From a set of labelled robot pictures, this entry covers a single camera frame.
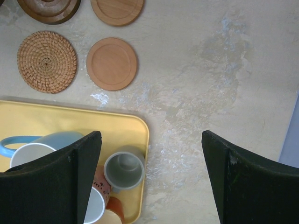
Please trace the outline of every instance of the gray cup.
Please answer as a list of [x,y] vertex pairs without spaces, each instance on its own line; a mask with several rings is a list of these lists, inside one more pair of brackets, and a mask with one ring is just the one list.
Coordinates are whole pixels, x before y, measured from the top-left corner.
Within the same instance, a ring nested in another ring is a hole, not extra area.
[[121,190],[132,189],[144,179],[144,155],[137,147],[120,147],[106,160],[104,175],[113,187],[113,192],[119,193]]

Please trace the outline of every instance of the countertop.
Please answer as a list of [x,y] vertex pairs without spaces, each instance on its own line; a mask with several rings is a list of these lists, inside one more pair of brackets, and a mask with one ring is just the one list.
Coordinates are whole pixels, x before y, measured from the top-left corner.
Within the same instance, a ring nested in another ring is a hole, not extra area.
[[[25,84],[16,54],[31,33],[53,30],[78,54],[68,89],[51,95]],[[89,49],[119,37],[139,71],[126,89],[105,91],[86,71]],[[26,15],[17,0],[0,7],[0,96],[76,104],[138,115],[150,129],[143,207],[137,224],[219,223],[201,133],[277,161],[299,84],[299,2],[147,0],[131,25],[100,21],[89,0],[60,25]]]

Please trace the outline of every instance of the woven rattan coaster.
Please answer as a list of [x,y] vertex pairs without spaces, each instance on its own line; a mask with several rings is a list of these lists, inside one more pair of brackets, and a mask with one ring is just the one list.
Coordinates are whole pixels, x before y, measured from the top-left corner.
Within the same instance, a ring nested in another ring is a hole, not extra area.
[[71,44],[50,31],[28,36],[19,48],[17,60],[25,82],[45,93],[66,89],[77,71],[77,57]]

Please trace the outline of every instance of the cup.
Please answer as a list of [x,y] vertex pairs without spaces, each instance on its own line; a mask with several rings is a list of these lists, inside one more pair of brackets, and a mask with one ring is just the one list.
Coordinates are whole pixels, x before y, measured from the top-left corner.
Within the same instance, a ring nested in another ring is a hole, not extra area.
[[[66,147],[83,137],[78,132],[57,132],[40,136],[14,136],[0,141],[0,154],[11,157],[10,168],[36,160]],[[17,150],[5,147],[9,144],[27,143]]]
[[138,186],[145,175],[143,153],[134,146],[120,147],[106,160],[104,174],[115,193]]
[[96,224],[125,224],[121,201],[116,197],[110,197],[102,218]]
[[104,177],[104,166],[97,166],[90,192],[84,224],[98,221],[104,214],[110,198],[111,185]]

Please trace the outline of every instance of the round wooden coaster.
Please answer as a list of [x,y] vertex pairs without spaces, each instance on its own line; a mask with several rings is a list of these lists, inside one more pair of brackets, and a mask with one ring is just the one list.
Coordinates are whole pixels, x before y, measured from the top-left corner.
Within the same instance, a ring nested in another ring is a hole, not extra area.
[[50,31],[28,36],[20,45],[17,62],[24,81],[45,93],[66,89],[77,71],[77,57],[71,44]]
[[18,0],[33,19],[46,24],[68,21],[78,10],[81,0]]
[[120,90],[134,79],[137,57],[132,47],[117,38],[95,43],[87,55],[87,72],[99,87]]
[[125,26],[140,14],[144,0],[91,0],[96,15],[111,26]]

